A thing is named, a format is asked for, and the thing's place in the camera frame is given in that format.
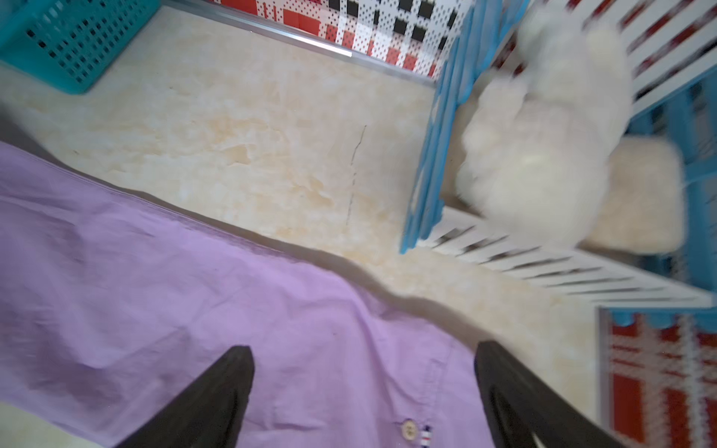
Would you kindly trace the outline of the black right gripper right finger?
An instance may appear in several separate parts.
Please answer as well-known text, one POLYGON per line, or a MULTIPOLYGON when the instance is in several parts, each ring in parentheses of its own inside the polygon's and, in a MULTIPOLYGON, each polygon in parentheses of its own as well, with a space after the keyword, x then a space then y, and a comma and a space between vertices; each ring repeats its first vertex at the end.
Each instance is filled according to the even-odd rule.
POLYGON ((474 372, 497 447, 620 447, 497 341, 479 343, 474 372))

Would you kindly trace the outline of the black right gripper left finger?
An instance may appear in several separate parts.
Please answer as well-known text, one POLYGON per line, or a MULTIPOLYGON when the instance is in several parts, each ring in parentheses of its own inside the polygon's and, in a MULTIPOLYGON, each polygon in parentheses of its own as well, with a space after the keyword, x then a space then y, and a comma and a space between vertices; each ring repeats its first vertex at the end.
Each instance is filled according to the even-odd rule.
POLYGON ((119 448, 235 447, 254 374, 251 349, 231 347, 119 448))

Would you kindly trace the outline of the purple long pants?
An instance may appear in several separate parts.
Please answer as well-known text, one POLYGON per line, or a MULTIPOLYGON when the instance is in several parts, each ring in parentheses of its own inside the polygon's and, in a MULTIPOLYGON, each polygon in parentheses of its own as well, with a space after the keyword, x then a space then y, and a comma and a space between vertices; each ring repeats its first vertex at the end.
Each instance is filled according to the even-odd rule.
POLYGON ((489 447, 474 355, 338 274, 1 147, 1 399, 96 444, 234 345, 242 447, 489 447))

